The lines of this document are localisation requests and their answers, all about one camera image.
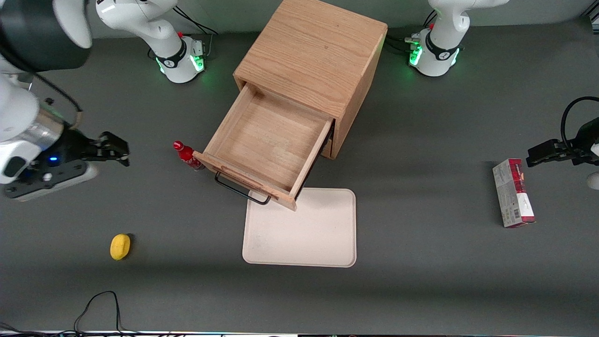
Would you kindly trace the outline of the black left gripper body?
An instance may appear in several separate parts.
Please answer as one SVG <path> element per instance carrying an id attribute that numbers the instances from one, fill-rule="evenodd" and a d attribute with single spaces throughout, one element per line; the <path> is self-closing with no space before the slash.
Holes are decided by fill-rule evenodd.
<path id="1" fill-rule="evenodd" d="M 576 136 L 571 140 L 567 140 L 565 127 L 566 117 L 563 117 L 560 123 L 560 135 L 562 142 L 566 145 L 566 152 L 573 166 L 578 166 L 580 164 L 598 166 L 598 154 L 592 150 L 592 147 L 598 145 L 599 118 L 595 118 L 582 125 L 578 129 Z"/>

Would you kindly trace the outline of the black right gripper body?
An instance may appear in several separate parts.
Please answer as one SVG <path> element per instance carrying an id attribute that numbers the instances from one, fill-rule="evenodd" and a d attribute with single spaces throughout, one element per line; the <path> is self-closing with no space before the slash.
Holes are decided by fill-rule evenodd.
<path id="1" fill-rule="evenodd" d="M 44 151 L 44 166 L 58 167 L 74 160 L 101 161 L 98 141 L 84 136 L 79 130 L 66 130 Z"/>

